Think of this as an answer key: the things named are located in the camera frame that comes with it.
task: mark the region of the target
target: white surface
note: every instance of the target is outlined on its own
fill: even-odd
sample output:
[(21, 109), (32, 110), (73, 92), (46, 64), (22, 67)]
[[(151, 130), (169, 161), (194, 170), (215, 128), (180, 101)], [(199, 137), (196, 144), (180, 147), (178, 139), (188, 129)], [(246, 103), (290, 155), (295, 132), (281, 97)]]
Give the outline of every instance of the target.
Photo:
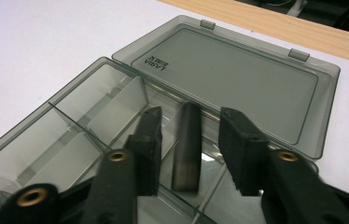
[(349, 61), (153, 0), (0, 0), (0, 136), (101, 56), (185, 14), (337, 64), (322, 178), (349, 192)]

